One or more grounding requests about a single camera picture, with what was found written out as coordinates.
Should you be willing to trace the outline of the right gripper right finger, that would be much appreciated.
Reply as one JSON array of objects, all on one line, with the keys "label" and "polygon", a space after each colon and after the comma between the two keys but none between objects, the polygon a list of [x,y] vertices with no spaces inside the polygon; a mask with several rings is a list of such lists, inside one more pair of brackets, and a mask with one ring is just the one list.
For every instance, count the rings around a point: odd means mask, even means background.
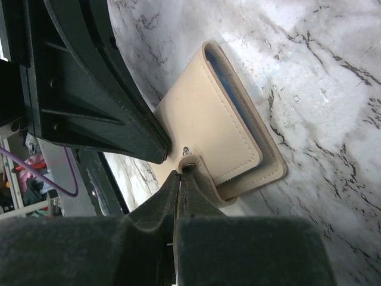
[{"label": "right gripper right finger", "polygon": [[178,285],[335,285],[318,230],[300,217],[226,216],[183,168],[177,203]]}]

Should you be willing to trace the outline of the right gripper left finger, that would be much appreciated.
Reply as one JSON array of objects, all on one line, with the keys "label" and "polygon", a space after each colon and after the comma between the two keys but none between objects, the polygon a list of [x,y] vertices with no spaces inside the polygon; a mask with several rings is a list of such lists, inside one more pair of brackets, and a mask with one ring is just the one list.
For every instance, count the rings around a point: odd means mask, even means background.
[{"label": "right gripper left finger", "polygon": [[180,175],[126,216],[1,220],[2,285],[171,285]]}]

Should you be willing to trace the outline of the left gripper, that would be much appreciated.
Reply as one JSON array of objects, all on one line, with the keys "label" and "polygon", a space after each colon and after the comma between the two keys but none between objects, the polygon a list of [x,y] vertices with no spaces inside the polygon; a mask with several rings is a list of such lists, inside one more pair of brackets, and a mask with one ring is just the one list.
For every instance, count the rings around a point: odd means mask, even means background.
[{"label": "left gripper", "polygon": [[55,145],[166,159],[170,138],[123,61],[106,1],[1,1],[1,48],[2,127],[28,118]]}]

